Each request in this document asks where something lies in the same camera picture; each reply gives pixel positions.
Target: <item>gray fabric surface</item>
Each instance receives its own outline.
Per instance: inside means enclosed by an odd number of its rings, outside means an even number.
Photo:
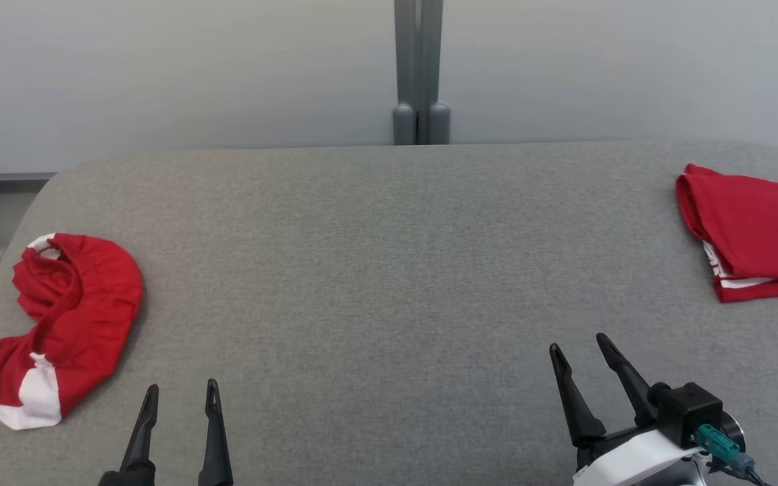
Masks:
[[[0,425],[0,484],[95,484],[153,382],[157,483],[197,483],[210,377],[237,484],[571,484],[547,347],[609,431],[629,427],[604,331],[651,383],[722,397],[778,486],[778,298],[717,302],[674,200],[686,163],[778,180],[778,148],[738,142],[182,151],[67,170],[0,268],[0,338],[32,325],[10,267],[41,234],[120,243],[145,305],[116,375],[73,415]]]

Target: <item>white wall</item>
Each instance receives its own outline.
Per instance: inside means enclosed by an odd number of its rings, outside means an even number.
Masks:
[[[448,0],[451,142],[778,145],[778,0]]]
[[[0,0],[0,172],[391,144],[389,0]]]

